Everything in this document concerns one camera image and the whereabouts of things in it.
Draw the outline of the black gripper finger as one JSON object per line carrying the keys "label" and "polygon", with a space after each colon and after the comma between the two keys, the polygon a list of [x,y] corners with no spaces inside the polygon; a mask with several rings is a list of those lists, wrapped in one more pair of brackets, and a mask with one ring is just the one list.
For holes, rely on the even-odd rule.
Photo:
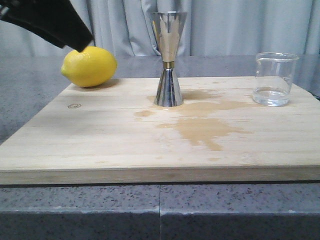
{"label": "black gripper finger", "polygon": [[82,52],[94,37],[69,0],[2,0],[0,19]]}

